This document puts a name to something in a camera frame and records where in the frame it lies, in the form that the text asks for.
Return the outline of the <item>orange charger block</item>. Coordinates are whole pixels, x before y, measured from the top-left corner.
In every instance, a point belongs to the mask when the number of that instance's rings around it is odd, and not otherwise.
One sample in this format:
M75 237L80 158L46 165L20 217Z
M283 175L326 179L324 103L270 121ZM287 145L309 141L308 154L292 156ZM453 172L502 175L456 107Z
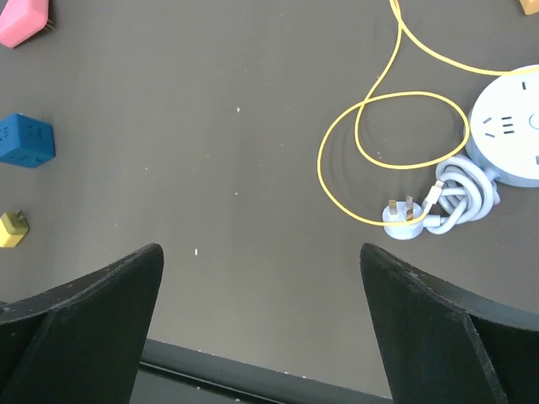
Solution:
M539 0L520 0L520 5L527 16L539 12Z

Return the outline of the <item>yellow plug adapter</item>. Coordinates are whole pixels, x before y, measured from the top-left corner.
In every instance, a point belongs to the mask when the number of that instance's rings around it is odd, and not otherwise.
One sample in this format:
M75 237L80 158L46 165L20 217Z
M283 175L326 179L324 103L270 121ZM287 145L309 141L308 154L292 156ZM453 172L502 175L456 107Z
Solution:
M22 211L1 214L1 248L17 247L29 232L29 224Z

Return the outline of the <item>pink triangular power strip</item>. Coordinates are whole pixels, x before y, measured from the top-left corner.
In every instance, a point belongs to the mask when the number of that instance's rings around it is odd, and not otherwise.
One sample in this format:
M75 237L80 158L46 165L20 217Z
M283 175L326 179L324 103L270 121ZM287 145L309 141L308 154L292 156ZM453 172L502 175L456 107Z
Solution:
M1 44L13 49L40 31L53 29L49 0L7 0L1 10Z

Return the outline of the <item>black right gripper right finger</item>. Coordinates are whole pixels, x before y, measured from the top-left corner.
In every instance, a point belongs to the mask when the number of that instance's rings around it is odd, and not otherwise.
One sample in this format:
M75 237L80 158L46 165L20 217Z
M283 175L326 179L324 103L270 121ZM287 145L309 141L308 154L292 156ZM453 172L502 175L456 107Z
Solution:
M360 271L396 403L536 403L538 316L366 243Z

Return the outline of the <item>blue cube socket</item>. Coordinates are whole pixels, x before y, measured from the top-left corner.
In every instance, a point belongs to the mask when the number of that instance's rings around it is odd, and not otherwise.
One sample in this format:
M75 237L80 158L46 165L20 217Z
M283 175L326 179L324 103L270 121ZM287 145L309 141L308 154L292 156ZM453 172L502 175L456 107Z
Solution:
M1 120L1 162L36 168L56 156L53 128L41 120L13 113Z

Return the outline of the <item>round light blue power strip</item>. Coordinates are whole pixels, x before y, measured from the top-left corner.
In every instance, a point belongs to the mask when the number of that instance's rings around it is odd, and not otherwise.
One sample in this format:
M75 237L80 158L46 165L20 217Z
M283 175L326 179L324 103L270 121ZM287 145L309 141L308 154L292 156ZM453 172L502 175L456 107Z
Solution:
M538 185L538 67L523 66L494 79L468 114L465 151L439 163L435 185L422 204L391 201L384 230L397 240L428 231L442 235L479 221L499 204L499 184Z

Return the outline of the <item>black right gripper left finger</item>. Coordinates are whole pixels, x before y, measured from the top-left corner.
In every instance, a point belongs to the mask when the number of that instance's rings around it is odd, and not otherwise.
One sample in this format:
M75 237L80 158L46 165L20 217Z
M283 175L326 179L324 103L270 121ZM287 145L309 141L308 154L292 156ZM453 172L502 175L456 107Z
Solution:
M127 403L163 276L152 243L81 278L1 304L3 403Z

